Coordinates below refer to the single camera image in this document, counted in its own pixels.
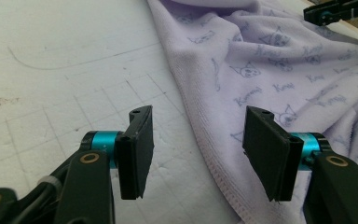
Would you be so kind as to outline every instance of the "black cable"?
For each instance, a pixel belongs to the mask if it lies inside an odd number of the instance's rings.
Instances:
[[[54,177],[61,182],[66,178],[69,165],[62,166],[61,169],[56,170]],[[57,198],[57,190],[49,183],[42,182],[38,184],[27,196],[20,200],[21,212],[13,220],[13,223],[26,223],[32,220],[35,216],[38,216],[38,212],[42,211],[47,203]]]
[[[17,217],[14,218],[12,224],[24,224],[32,220],[44,205],[48,203],[51,198],[55,198],[55,188],[51,185],[47,185],[42,193],[27,206]]]

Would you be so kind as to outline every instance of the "purple fabric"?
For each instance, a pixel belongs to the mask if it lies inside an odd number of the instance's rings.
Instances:
[[[269,202],[241,140],[245,107],[287,132],[323,133],[358,162],[358,41],[276,1],[148,0],[200,150],[245,223],[303,223],[310,172],[291,202]]]

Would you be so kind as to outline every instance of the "white surface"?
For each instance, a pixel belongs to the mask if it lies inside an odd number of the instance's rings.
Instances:
[[[117,223],[237,223],[188,124],[145,1],[0,1],[0,187],[21,198],[90,130],[122,130],[154,107],[145,196]]]

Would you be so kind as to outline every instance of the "white cable tie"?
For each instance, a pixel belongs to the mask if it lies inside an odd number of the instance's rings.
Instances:
[[[354,8],[351,9],[351,21],[354,21]]]
[[[57,177],[55,177],[53,175],[45,175],[37,182],[37,184],[40,184],[40,183],[48,183],[48,184],[52,185],[56,190],[57,199],[60,198],[61,192],[62,192],[62,183]]]

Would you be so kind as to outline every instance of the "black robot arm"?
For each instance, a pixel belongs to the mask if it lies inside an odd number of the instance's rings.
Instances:
[[[319,26],[354,18],[358,18],[358,0],[332,0],[304,9],[304,20]]]
[[[287,133],[274,115],[248,106],[242,146],[270,201],[290,201],[297,170],[312,170],[304,202],[309,224],[358,224],[358,165],[320,133]]]
[[[88,132],[80,148],[27,196],[0,188],[0,223],[115,223],[110,169],[118,169],[121,198],[143,197],[153,157],[152,106],[130,112],[125,132]]]

